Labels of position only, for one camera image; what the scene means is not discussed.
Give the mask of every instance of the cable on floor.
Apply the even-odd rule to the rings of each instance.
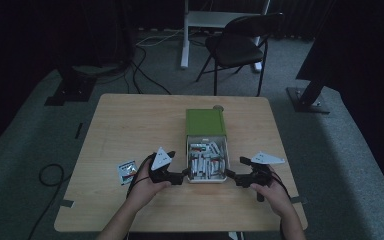
[[[114,78],[111,78],[109,80],[107,79],[102,79],[102,81],[97,81],[96,82],[96,85],[100,85],[100,84],[108,84],[108,83],[112,83],[112,82],[115,82],[121,78],[124,78],[124,81],[126,82],[127,84],[127,92],[129,92],[129,83],[127,82],[127,79],[126,79],[126,75],[127,73],[129,72],[129,70],[131,69],[131,65],[129,64],[129,66],[122,72],[122,74],[116,74],[114,75]]]
[[[48,168],[51,168],[51,167],[58,168],[58,170],[60,171],[60,177],[59,177],[59,180],[57,182],[48,183],[43,179],[43,173],[45,172],[45,170],[47,170]],[[40,221],[42,220],[43,216],[45,216],[46,212],[49,210],[49,208],[52,206],[52,204],[54,204],[55,199],[58,195],[58,192],[61,189],[62,184],[64,182],[66,182],[67,180],[69,180],[70,178],[71,178],[71,174],[68,175],[67,177],[65,177],[64,168],[61,165],[56,164],[56,163],[48,164],[45,167],[43,167],[42,169],[40,169],[40,172],[39,172],[40,183],[46,187],[57,187],[57,189],[55,189],[54,195],[52,196],[52,198],[49,201],[48,205],[46,206],[45,210],[43,210],[43,212],[40,214],[40,217],[36,220],[36,223],[34,224],[32,230],[30,231],[29,237],[27,238],[28,240],[30,240],[33,237],[33,234],[34,234],[37,226],[39,225]]]
[[[136,43],[136,46],[139,46],[139,47],[153,47],[153,46],[156,46],[156,45],[158,45],[158,44],[160,44],[160,43],[162,43],[162,42],[164,42],[164,41],[166,41],[166,40],[176,36],[182,30],[183,30],[183,28],[177,30],[174,34],[169,35],[169,36],[151,36],[151,37],[147,37],[147,38],[139,41],[138,43]],[[160,38],[162,38],[162,40],[160,40],[160,41],[158,41],[158,42],[156,42],[154,44],[142,44],[143,42],[148,41],[150,39],[160,39]]]
[[[154,83],[155,85],[161,87],[162,89],[164,89],[164,91],[166,91],[169,95],[171,95],[171,92],[169,90],[167,90],[167,88],[165,88],[163,85],[159,84],[158,82],[156,82],[155,80],[151,79],[150,77],[148,77],[148,75],[146,75],[141,69],[140,69],[140,66],[142,65],[143,61],[145,60],[146,58],[146,51],[145,49],[141,48],[140,46],[136,46],[136,48],[140,49],[143,51],[143,57],[142,59],[140,60],[139,64],[136,65],[133,61],[132,61],[132,65],[135,67],[134,70],[133,70],[133,84],[135,85],[136,87],[136,90],[138,91],[139,94],[143,94],[142,90],[140,89],[137,81],[136,81],[136,73],[137,71],[141,72],[143,76],[145,76],[149,81],[151,81],[152,83]]]

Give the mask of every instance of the wire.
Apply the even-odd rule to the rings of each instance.
[[[155,85],[161,87],[162,89],[164,89],[164,91],[166,91],[169,95],[171,95],[171,92],[169,90],[167,90],[167,88],[165,88],[163,85],[159,84],[158,82],[156,82],[155,80],[151,79],[150,77],[148,77],[148,75],[146,75],[141,69],[140,69],[140,66],[142,65],[142,63],[144,62],[145,58],[146,58],[146,51],[145,49],[141,48],[140,46],[136,46],[138,49],[142,50],[143,51],[143,57],[142,59],[140,60],[139,64],[136,65],[133,61],[132,61],[132,65],[135,67],[135,69],[133,70],[133,84],[135,85],[136,87],[136,90],[138,91],[139,94],[143,94],[142,90],[140,89],[137,81],[136,81],[136,73],[137,71],[141,72],[142,75],[144,77],[146,77],[149,81],[151,81],[152,83],[154,83]]]
[[[57,167],[60,170],[59,181],[54,182],[54,183],[48,183],[45,180],[43,180],[43,172],[46,169],[50,168],[50,167]],[[45,185],[46,187],[55,187],[56,186],[57,189],[55,190],[54,195],[52,196],[52,198],[49,201],[48,205],[46,206],[45,210],[43,210],[43,212],[40,215],[40,217],[36,220],[36,223],[34,224],[32,230],[30,231],[30,235],[29,235],[29,237],[27,239],[31,239],[33,237],[33,234],[34,234],[37,226],[39,225],[40,221],[42,220],[43,216],[45,216],[46,212],[49,210],[49,208],[55,202],[55,199],[56,199],[56,197],[58,195],[59,190],[61,189],[62,184],[71,178],[71,174],[68,175],[66,178],[64,178],[64,177],[65,177],[65,175],[64,175],[64,168],[61,165],[59,165],[59,164],[56,164],[56,163],[48,164],[45,167],[43,167],[42,169],[40,169],[40,172],[39,172],[39,181],[40,181],[40,183],[42,185]]]
[[[273,172],[273,171],[270,171],[271,172],[271,174],[274,174],[276,177],[273,177],[272,176],[272,179],[274,179],[277,183],[279,183],[280,184],[280,186],[282,186],[282,188],[285,190],[285,192],[286,192],[286,195],[288,195],[288,197],[289,197],[289,199],[291,199],[291,196],[289,196],[289,192],[288,192],[288,190],[286,189],[286,186],[285,186],[285,184],[283,184],[283,182],[282,182],[282,179],[279,177],[279,175],[277,175],[277,173],[275,173],[275,172]]]
[[[172,35],[170,35],[170,36],[152,36],[152,37],[147,37],[147,38],[145,38],[145,39],[139,41],[138,43],[136,43],[136,46],[140,46],[140,47],[153,47],[153,46],[156,46],[156,45],[158,45],[158,44],[160,44],[160,43],[166,41],[167,39],[170,39],[170,38],[176,36],[176,35],[177,35],[180,31],[182,31],[182,30],[183,30],[183,28],[177,30],[174,34],[172,34]],[[150,39],[154,39],[154,38],[156,38],[156,39],[163,38],[163,39],[160,40],[160,41],[158,41],[157,43],[154,43],[154,44],[149,44],[149,45],[143,45],[143,44],[141,44],[142,42],[145,42],[145,41],[148,41],[148,40],[150,40]]]
[[[83,72],[80,69],[75,69],[75,71],[79,74],[82,74],[84,76],[89,76],[89,77],[96,77],[96,78],[101,78],[101,77],[112,77],[112,76],[117,76],[120,75],[121,73],[124,73],[126,69],[130,66],[130,61],[126,62],[119,62],[118,66],[109,70],[101,71],[101,72]]]
[[[242,233],[236,232],[236,237],[238,238],[238,240],[242,240]]]
[[[102,81],[98,81],[98,82],[96,82],[96,84],[108,84],[108,83],[117,81],[117,80],[120,79],[120,78],[124,78],[124,79],[126,79],[126,75],[127,75],[127,73],[128,73],[128,71],[129,71],[130,68],[131,68],[131,65],[129,65],[129,66],[123,71],[123,73],[122,73],[121,75],[120,75],[120,74],[115,74],[115,75],[114,75],[115,78],[110,79],[110,80],[107,80],[107,81],[104,81],[104,79],[102,79]]]
[[[126,194],[126,198],[129,196],[130,192],[133,190],[133,187],[134,187],[136,184],[138,184],[140,181],[143,181],[143,180],[148,179],[148,178],[149,178],[149,177],[144,177],[144,178],[141,178],[141,179],[137,180],[137,181],[134,182],[134,183],[131,183],[131,184],[130,184],[130,187],[129,187],[129,190],[127,191],[127,194]]]
[[[124,79],[124,82],[127,85],[127,93],[130,93],[130,85],[129,85],[129,82],[127,81],[127,79],[126,79],[126,74],[123,75],[123,79]]]

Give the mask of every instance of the person's left hand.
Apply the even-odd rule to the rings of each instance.
[[[146,206],[159,191],[171,185],[169,181],[160,183],[152,182],[148,173],[150,160],[149,158],[145,159],[144,161],[146,162],[142,169],[136,173],[138,174],[136,182],[130,183],[135,185],[125,201],[125,204],[128,204],[129,208],[132,208],[136,212]]]

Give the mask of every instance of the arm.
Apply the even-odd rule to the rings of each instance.
[[[306,239],[298,214],[292,206],[289,196],[277,181],[273,181],[270,186],[253,183],[251,188],[263,195],[269,202],[273,212],[280,216],[282,231],[287,240]]]
[[[139,210],[147,205],[159,191],[171,185],[170,182],[152,182],[148,175],[148,160],[145,160],[142,170],[137,173],[136,185],[132,188],[129,197],[99,234],[98,240],[123,239]]]

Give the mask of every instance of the black chair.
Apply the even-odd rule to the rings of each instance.
[[[217,95],[217,71],[238,67],[235,73],[245,65],[261,62],[260,83],[257,96],[260,96],[263,83],[264,67],[267,57],[268,38],[276,33],[284,19],[282,13],[244,16],[230,21],[221,35],[211,36],[205,40],[205,47],[210,52],[207,61],[199,73],[198,82],[204,73],[214,72],[214,96]],[[260,43],[254,39],[260,37]],[[211,58],[214,70],[205,71]]]

